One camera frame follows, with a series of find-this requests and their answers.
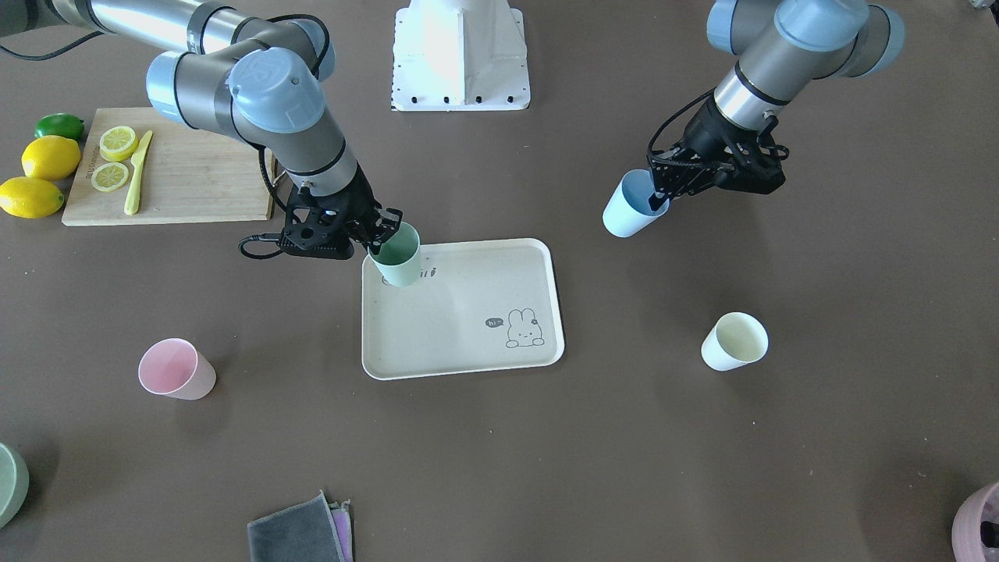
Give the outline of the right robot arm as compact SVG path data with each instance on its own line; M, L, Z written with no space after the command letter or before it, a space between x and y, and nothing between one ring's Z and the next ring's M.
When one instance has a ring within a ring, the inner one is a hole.
M70 25L156 46L146 88L153 108L196 130L270 151L293 183L286 253L377 256L402 213L377 202L325 99L334 51L321 20L268 20L222 1L4 1L2 35Z

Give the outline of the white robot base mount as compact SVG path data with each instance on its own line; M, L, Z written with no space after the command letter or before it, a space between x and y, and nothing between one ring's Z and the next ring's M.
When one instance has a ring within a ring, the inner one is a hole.
M507 1L411 1L396 11L392 110L498 112L529 104L521 10Z

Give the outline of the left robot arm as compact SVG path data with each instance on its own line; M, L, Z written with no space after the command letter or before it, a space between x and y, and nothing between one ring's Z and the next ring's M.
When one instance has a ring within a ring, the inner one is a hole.
M771 194L784 185L789 150L772 136L779 114L814 80L888 67L905 25L895 11L864 1L717 1L706 34L736 62L692 101L697 112L674 146L647 147L654 212L711 187Z

